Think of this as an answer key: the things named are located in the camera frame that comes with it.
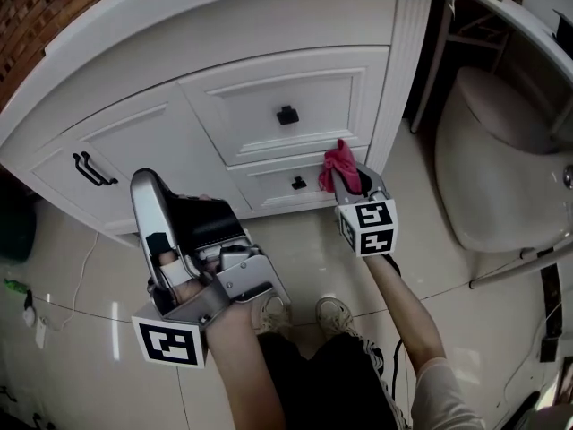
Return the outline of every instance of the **tiled floor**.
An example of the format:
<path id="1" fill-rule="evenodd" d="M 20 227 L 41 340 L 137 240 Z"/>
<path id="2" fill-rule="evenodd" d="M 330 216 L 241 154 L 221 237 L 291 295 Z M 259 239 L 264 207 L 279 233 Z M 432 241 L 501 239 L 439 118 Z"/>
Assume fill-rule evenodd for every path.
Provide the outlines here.
<path id="1" fill-rule="evenodd" d="M 541 281 L 530 275 L 470 290 L 472 275 L 512 257 L 484 259 L 456 243 L 430 174 L 416 138 L 401 128 L 384 173 L 400 219 L 394 256 L 404 280 L 435 318 L 467 400 L 494 428 L 530 391 L 552 378 L 550 367 L 532 359 L 505 387 L 542 320 Z M 295 338 L 303 353 L 311 355 L 321 343 L 314 303 L 326 295 L 339 297 L 355 314 L 357 329 L 381 346 L 390 383 L 398 334 L 370 274 L 338 235 L 332 210 L 244 225 L 264 246 L 293 299 Z M 94 237 L 49 204 L 38 205 L 32 256 L 11 273 L 31 285 L 38 314 L 54 327 L 70 313 L 81 262 Z M 18 399 L 11 411 L 29 423 L 33 412 L 40 412 L 60 430 L 232 428 L 212 358 L 203 371 L 143 361 L 130 317 L 146 301 L 148 277 L 141 250 L 100 236 L 77 298 L 78 313 L 65 331 L 48 332 L 44 350 L 34 343 L 35 330 L 23 323 L 23 298 L 2 288 L 0 360 L 5 369 L 0 380 Z M 409 415 L 415 377 L 403 350 L 399 359 L 397 402 Z"/>

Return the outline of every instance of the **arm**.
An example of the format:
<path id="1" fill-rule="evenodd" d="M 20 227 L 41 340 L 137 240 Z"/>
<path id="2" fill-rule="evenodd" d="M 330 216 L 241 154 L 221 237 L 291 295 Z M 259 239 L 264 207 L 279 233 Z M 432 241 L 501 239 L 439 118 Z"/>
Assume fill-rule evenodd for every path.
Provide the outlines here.
<path id="1" fill-rule="evenodd" d="M 382 293 L 417 376 L 428 361 L 446 357 L 438 329 L 426 308 L 382 256 L 367 256 L 364 262 Z"/>
<path id="2" fill-rule="evenodd" d="M 414 367 L 414 429 L 483 430 L 483 421 L 464 402 L 456 376 L 446 361 L 438 329 L 426 308 L 382 256 L 366 257 L 364 261 Z"/>
<path id="3" fill-rule="evenodd" d="M 283 409 L 251 326 L 251 306 L 234 305 L 207 329 L 237 430 L 287 428 Z"/>

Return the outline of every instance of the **black drawer knob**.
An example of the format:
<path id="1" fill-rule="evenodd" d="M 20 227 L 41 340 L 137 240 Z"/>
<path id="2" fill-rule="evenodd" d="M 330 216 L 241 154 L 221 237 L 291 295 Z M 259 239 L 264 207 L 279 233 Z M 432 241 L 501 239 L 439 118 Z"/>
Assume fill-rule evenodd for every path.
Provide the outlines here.
<path id="1" fill-rule="evenodd" d="M 295 182 L 290 184 L 295 190 L 306 188 L 306 182 L 299 176 L 295 177 Z"/>
<path id="2" fill-rule="evenodd" d="M 278 121 L 280 125 L 291 125 L 293 123 L 298 123 L 298 113 L 296 109 L 292 108 L 290 105 L 282 107 L 277 113 Z"/>

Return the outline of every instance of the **person's leg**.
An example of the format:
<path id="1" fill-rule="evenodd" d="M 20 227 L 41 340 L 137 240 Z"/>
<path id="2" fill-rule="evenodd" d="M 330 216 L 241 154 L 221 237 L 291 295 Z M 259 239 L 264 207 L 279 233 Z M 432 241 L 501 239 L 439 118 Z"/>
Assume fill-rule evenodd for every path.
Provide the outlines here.
<path id="1" fill-rule="evenodd" d="M 311 360 L 311 367 L 320 385 L 316 396 L 328 416 L 329 427 L 405 427 L 402 412 L 381 379 L 381 350 L 358 335 L 352 315 L 342 302 L 323 298 L 316 310 L 327 343 Z"/>
<path id="2" fill-rule="evenodd" d="M 259 344 L 285 412 L 286 424 L 293 429 L 310 428 L 309 365 L 296 345 L 283 335 L 287 334 L 290 323 L 287 308 L 278 297 L 268 298 L 261 306 L 260 321 Z"/>

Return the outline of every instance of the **pink cloth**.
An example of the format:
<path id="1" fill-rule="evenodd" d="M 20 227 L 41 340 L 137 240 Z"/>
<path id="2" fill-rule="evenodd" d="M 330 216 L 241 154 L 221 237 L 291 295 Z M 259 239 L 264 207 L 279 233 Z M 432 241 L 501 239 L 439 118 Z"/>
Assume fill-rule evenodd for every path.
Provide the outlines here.
<path id="1" fill-rule="evenodd" d="M 324 153 L 324 166 L 322 166 L 322 172 L 319 175 L 319 186 L 322 191 L 329 193 L 334 193 L 332 169 L 336 169 L 344 178 L 346 187 L 351 193 L 359 194 L 362 192 L 362 183 L 358 170 L 356 170 L 355 157 L 342 139 L 338 139 L 337 150 L 328 150 Z"/>

